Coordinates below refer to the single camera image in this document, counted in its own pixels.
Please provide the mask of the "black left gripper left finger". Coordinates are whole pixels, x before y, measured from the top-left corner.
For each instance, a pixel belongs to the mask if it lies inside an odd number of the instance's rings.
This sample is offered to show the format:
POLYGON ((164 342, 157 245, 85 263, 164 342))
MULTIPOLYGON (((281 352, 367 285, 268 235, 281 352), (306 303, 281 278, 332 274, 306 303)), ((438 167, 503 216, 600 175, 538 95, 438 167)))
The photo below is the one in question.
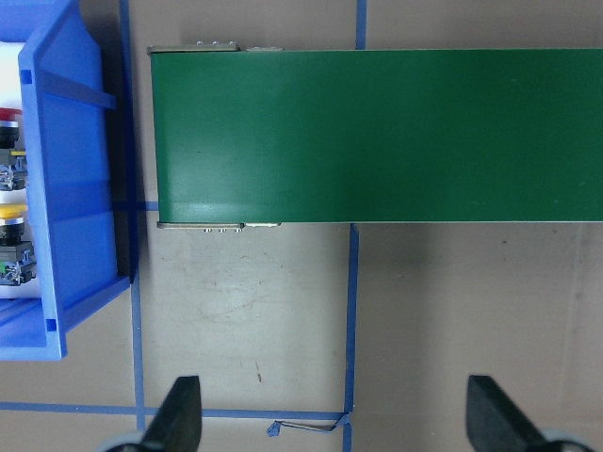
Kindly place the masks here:
POLYGON ((146 429, 139 447, 142 451, 197 451, 201 436, 199 377, 178 377, 146 429))

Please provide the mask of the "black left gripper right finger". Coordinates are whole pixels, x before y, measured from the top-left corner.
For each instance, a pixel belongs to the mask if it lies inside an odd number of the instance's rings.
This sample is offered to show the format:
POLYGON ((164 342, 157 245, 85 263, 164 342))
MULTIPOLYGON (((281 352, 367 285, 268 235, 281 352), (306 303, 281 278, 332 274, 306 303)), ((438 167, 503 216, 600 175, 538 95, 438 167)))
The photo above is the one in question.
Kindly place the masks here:
POLYGON ((474 451, 536 451, 543 433, 490 376, 468 377, 465 431, 474 451))

